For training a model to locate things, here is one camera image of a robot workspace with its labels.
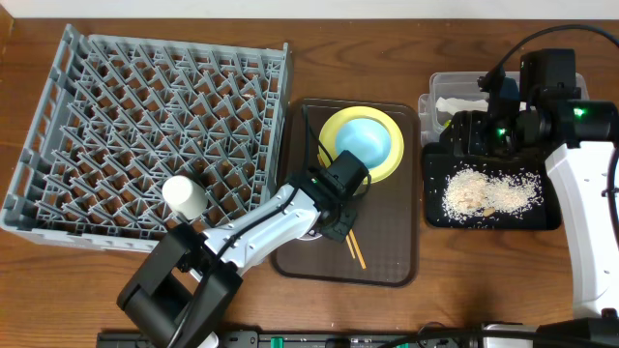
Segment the white paper cup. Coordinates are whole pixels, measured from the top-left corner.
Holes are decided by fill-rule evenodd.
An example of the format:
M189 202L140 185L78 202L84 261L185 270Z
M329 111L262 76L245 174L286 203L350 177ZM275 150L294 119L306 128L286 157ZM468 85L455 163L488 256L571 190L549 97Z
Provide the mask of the white paper cup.
M198 218L207 208L206 191L186 176L173 176L162 186L164 202L174 212L186 219Z

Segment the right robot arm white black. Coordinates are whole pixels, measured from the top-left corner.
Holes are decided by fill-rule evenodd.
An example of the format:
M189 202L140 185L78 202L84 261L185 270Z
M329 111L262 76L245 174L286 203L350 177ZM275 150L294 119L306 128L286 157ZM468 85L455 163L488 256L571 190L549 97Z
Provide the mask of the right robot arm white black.
M542 163L565 225L574 317L536 332L617 346L617 106L582 96L575 52L567 48L529 52L517 78L497 68L479 85L485 101L439 99L438 110L452 116L440 145L465 160Z

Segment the yellow round plate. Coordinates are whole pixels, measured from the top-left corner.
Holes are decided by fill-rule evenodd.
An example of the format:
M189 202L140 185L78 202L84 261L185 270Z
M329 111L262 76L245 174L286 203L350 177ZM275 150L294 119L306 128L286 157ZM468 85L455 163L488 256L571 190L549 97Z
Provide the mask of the yellow round plate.
M396 122L385 112L369 106L346 107L333 114L323 125L318 140L323 148L318 147L318 159L323 166L328 166L338 154L335 149L336 135L339 128L346 122L368 118L383 125L391 136L391 153L385 161L377 167L369 169L371 182L380 182L398 168L404 153L404 139Z

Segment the wooden chopstick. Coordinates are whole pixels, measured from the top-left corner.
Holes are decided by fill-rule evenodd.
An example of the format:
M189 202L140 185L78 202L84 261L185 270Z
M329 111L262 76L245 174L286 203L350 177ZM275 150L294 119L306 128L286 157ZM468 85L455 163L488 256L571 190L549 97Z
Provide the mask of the wooden chopstick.
M356 259L359 261L361 268L363 270L365 270L367 268L367 264L366 264L365 258L363 256L363 253L362 253L361 249L360 249L360 246L358 244L358 241L357 241L357 238L355 236L355 233L354 233L353 229L351 229L349 231L348 236L350 237L350 240L351 240L352 245L354 247L355 254L356 254Z
M356 259L355 250L354 250L354 247L353 247L352 242L351 242L351 240L350 240L350 237L349 237L349 236L346 236L346 237L345 237L345 241L346 241L346 244L347 244L348 249L349 249L349 251L350 251L350 254L351 254L352 259Z

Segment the light blue bowl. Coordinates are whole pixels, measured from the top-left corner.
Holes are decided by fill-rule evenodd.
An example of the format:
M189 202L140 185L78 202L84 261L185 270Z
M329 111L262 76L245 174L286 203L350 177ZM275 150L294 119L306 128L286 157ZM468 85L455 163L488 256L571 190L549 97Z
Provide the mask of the light blue bowl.
M367 169L380 165L391 153L391 136L377 121L358 118L344 123L338 130L336 153L348 151Z

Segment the pink white small plate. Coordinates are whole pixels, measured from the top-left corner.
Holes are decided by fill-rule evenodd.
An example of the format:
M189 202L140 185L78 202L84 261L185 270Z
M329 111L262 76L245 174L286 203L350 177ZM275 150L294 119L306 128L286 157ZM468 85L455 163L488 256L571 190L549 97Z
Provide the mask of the pink white small plate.
M310 242L310 241L315 241L319 238L321 238L322 235L320 233L317 233L313 230L311 230L310 232L304 234L303 236L299 237L300 241L304 241L304 242Z

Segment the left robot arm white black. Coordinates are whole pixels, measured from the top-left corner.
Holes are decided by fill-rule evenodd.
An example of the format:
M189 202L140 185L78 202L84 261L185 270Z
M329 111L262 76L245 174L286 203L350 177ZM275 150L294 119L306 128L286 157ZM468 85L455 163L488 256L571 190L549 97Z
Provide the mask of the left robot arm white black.
M278 247L319 227L341 242L356 213L347 208L365 175L312 169L227 225L196 232L186 223L157 244L117 304L156 347L214 347L215 329L244 274Z

